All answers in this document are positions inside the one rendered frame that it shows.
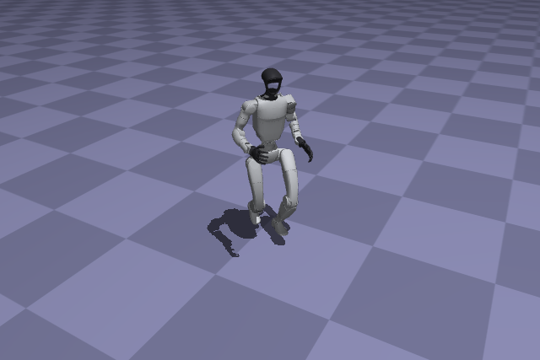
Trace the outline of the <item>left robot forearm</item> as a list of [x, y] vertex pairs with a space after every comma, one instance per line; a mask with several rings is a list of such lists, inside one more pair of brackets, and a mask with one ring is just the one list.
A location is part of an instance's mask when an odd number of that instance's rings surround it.
[[[289, 127], [291, 128], [291, 132], [292, 132], [292, 135], [293, 135], [293, 138], [294, 138], [294, 143], [299, 146], [299, 142], [296, 140], [296, 138], [301, 137], [301, 132], [300, 132], [300, 128], [299, 128], [299, 122], [298, 122], [298, 119], [297, 119], [297, 115], [296, 115], [296, 113], [294, 113], [294, 114], [295, 114], [296, 120], [291, 121], [291, 123], [289, 123]], [[302, 139], [303, 139], [303, 137], [302, 137]]]

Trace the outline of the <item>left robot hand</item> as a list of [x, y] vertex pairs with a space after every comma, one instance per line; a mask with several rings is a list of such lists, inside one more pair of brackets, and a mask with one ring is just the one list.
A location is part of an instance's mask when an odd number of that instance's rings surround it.
[[305, 152], [309, 155], [309, 161], [308, 163], [312, 160], [313, 158], [313, 152], [311, 151], [311, 148], [308, 146], [308, 144], [305, 143], [305, 140], [302, 139], [302, 137], [297, 137], [296, 140], [299, 142], [299, 147], [303, 148], [305, 150]]

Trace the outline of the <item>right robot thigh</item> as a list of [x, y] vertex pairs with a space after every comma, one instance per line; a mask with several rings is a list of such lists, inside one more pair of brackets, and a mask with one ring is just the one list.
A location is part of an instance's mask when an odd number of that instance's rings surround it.
[[[260, 156], [259, 156], [260, 157]], [[259, 159], [258, 159], [259, 160]], [[261, 160], [259, 160], [261, 162]], [[253, 203], [257, 211], [266, 207], [263, 198], [262, 166], [252, 156], [246, 159], [248, 179], [251, 185]]]

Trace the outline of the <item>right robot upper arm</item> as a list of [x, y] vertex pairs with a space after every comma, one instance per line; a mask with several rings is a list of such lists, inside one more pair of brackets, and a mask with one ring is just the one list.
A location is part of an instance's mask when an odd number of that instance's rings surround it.
[[237, 121], [235, 123], [235, 128], [238, 130], [239, 134], [241, 136], [245, 136], [245, 131], [243, 131], [244, 126], [247, 124], [250, 115], [253, 115], [257, 110], [257, 101], [254, 100], [248, 100], [244, 102], [241, 106], [240, 114], [237, 118]]

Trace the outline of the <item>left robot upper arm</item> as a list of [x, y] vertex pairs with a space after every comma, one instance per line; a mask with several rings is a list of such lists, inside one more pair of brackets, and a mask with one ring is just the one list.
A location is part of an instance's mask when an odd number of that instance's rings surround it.
[[295, 121], [296, 118], [295, 118], [295, 114], [294, 114], [294, 111], [295, 111], [295, 106], [297, 105], [293, 96], [291, 94], [287, 94], [284, 96], [285, 99], [287, 100], [287, 103], [288, 103], [288, 107], [287, 107], [287, 113], [286, 113], [286, 120], [287, 121]]

